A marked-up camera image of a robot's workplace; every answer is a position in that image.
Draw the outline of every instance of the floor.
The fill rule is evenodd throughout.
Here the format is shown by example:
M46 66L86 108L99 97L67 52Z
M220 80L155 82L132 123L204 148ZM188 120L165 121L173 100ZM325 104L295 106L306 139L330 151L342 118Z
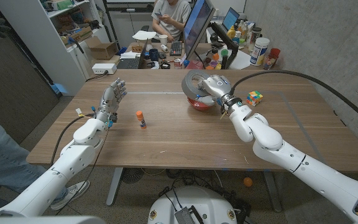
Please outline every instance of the floor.
M71 99L72 97L61 97L59 104L21 143L21 146L31 150ZM90 169L88 167L74 176L67 186L84 180ZM163 170L146 169L145 171L156 174ZM162 172L159 175L145 174L134 184L121 182L116 202L109 207L106 205L106 197L113 172L112 167L95 167L89 178L91 186L88 191L64 208L59 215L92 215L102 218L106 223L147 223L147 215L152 204L158 199L158 193L165 186L171 186L173 179ZM202 177L210 177L211 172L211 170L197 171ZM352 223L331 202L288 172L274 173L284 208L284 212L281 213L272 210L262 172L218 170L218 175L227 191L235 191L237 197L251 205L250 217L254 223ZM350 176L358 180L358 174ZM244 177L253 180L252 187L246 187L242 183ZM0 189L0 197L5 200L12 200L16 196L16 193L8 189ZM44 215L55 214L56 212L51 209L44 213Z

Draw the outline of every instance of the wooden table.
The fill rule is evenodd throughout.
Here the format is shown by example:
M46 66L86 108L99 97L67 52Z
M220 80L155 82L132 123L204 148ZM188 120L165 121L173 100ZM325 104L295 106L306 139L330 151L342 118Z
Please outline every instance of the wooden table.
M98 166L176 169L283 170L259 159L252 142L238 137L228 117L220 120L219 107L197 111L181 90L188 70L119 70L85 83L45 136L31 151L32 164L48 164L63 128L77 117L75 109L91 112L104 89L117 77L126 81L128 95L118 109L118 122L107 135ZM256 70L212 70L232 83ZM358 139L333 113L313 86L299 77L268 74L251 78L236 88L244 101L258 90L262 102L250 108L268 120L292 146L341 172L358 172ZM147 129L135 112L142 110ZM59 151L73 139L86 119L67 129Z
M159 52L163 52L163 50L161 49L161 43L150 43L152 44L153 48L157 49ZM144 45L144 43L142 42L134 42L134 43L131 43L130 46L128 47L128 49L126 50L126 52L130 52L132 50L132 46L138 46L138 45ZM171 49L171 43L168 43L167 45L168 49ZM208 44L208 43L199 43L197 45L197 48L196 48L196 51L201 55L203 53L206 53L207 51L211 50L211 44ZM241 51L249 54L249 51L248 51L248 48L244 47L243 49L241 49ZM184 44L182 44L182 49L181 49L181 56L169 56L169 52L168 53L165 53L167 55L167 58L165 58L165 60L175 60L176 58L179 58L181 59L184 55L185 55L185 48L184 48ZM195 55L193 55L191 57L192 59L195 59L195 60L198 60L198 58L196 58ZM143 66L142 68L143 69L148 69L150 68L150 66L147 66L147 63L151 62L150 59L146 60L145 63L143 63ZM175 67L173 66L173 62L170 63L171 65L171 69L175 69Z

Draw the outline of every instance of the rubik's cube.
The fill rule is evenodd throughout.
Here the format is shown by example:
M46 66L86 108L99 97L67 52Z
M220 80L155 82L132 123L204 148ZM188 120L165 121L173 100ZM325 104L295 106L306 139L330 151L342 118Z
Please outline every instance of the rubik's cube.
M263 98L262 94L260 94L258 91L252 91L248 93L247 96L247 103L249 103L252 106L256 106Z

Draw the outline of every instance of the monitor stand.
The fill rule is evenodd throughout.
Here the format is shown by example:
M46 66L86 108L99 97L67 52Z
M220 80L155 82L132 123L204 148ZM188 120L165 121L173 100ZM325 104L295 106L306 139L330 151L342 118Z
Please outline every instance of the monitor stand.
M226 44L227 49L232 51L230 57L224 56L222 59L222 63L221 63L222 64L221 69L228 69L229 66L231 65L231 63L233 63L234 59L237 56L237 53L239 51L239 46L237 45L237 43L232 41L227 36L227 34L223 31L223 29L220 26L218 26L215 22L210 22L208 27L211 27L212 30L214 30L215 34L218 35L218 37L220 37L222 39L224 44ZM201 60L205 59L208 56L208 53L210 53L214 49L220 49L222 46L223 45L220 44L219 42L213 42L211 44L212 49L210 51L208 51L206 54L200 55Z
M239 51L239 46L237 45L237 43L235 43L234 41L232 41L227 34L223 31L223 29L221 27L219 27L215 22L210 22L209 26L211 27L212 30L214 30L214 32L216 33L216 35L218 35L218 37L220 37L223 41L223 43L226 44L227 49L231 50L231 55L229 58L227 58L227 56L225 56L222 60L222 68L221 69L228 69L229 66L231 65L231 63L234 61L234 59L237 56L237 53Z

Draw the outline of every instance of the roll of tape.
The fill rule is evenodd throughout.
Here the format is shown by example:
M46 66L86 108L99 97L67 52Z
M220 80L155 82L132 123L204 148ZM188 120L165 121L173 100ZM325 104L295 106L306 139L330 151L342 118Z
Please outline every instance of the roll of tape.
M200 90L194 87L192 83L193 80L201 82L208 77L209 75L201 70L190 70L181 82L181 89L190 99L209 96L209 93L206 90Z

